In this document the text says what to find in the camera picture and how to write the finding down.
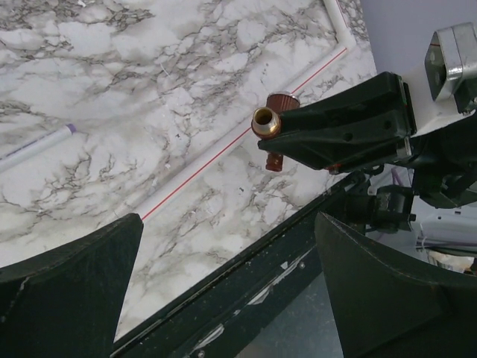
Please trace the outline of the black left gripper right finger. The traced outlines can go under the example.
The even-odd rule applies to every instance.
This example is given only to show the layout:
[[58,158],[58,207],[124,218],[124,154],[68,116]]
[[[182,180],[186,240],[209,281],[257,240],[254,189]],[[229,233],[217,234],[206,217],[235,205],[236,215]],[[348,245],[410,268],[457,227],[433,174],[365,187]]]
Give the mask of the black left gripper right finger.
[[315,237],[345,357],[475,357],[476,277],[320,213]]

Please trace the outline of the white PVC pipe frame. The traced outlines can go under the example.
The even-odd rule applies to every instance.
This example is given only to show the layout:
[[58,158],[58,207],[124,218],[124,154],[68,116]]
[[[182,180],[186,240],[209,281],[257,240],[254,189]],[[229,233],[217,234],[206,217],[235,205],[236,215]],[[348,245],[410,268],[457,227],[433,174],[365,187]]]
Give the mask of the white PVC pipe frame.
[[[315,62],[299,72],[298,75],[287,81],[281,89],[283,92],[299,96],[313,80],[324,73],[325,69],[329,68],[331,64],[337,62],[356,46],[355,37],[347,24],[340,3],[338,1],[325,1],[324,5],[336,32],[337,45],[333,50],[319,57]],[[110,223],[127,213],[139,214],[142,221],[151,219],[166,204],[182,194],[212,164],[240,145],[244,138],[251,133],[250,121],[250,116],[246,115],[242,122],[214,142],[167,183],[163,184],[159,189],[155,189],[145,200],[138,204],[121,205],[109,214],[102,221],[102,224]]]

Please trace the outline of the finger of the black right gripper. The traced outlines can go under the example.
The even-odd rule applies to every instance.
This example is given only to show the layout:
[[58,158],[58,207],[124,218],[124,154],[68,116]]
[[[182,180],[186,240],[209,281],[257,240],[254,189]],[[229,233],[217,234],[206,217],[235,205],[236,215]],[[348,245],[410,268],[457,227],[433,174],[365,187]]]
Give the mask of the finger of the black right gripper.
[[400,76],[382,72],[313,104],[281,113],[282,134],[375,125],[406,132],[405,87]]

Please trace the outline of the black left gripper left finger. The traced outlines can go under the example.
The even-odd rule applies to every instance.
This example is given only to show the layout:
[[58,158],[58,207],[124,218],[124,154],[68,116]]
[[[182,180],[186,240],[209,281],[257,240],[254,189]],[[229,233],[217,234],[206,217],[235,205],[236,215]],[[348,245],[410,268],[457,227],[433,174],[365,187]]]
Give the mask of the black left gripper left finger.
[[143,227],[130,213],[1,268],[1,356],[109,357]]

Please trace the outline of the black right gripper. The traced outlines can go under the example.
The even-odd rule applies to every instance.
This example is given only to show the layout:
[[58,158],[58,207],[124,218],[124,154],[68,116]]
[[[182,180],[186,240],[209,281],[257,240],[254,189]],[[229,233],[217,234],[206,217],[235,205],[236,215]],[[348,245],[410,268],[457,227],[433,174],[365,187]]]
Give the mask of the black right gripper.
[[[414,133],[406,111],[397,109],[290,110],[281,120],[280,134],[259,140],[258,148],[314,170],[376,165]],[[476,114],[411,139],[411,148],[413,157],[404,167],[414,170],[412,188],[421,200],[440,209],[476,203]]]

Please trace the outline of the brown water faucet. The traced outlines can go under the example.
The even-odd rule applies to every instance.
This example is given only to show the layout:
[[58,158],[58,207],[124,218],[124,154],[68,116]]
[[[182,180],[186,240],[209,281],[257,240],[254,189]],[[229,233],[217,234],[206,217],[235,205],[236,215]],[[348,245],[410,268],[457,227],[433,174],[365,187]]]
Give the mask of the brown water faucet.
[[[300,107],[300,100],[290,92],[273,92],[268,95],[264,107],[260,107],[253,112],[251,120],[251,130],[263,140],[273,139],[280,134],[282,120],[280,114],[284,111],[295,110]],[[281,172],[283,155],[268,152],[265,168],[272,172]],[[338,167],[326,168],[330,174],[337,175]]]

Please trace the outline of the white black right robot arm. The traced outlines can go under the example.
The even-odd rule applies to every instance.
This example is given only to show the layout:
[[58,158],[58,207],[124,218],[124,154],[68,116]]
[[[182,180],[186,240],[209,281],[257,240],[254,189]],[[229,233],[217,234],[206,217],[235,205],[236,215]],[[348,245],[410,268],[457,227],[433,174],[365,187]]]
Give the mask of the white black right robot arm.
[[395,180],[348,198],[348,220],[382,233],[414,231],[422,248],[475,255],[476,80],[451,92],[453,123],[420,132],[425,103],[437,104],[442,91],[438,72],[410,81],[383,72],[306,106],[278,92],[254,111],[251,128],[272,172],[285,158],[332,175],[409,170],[408,186]]

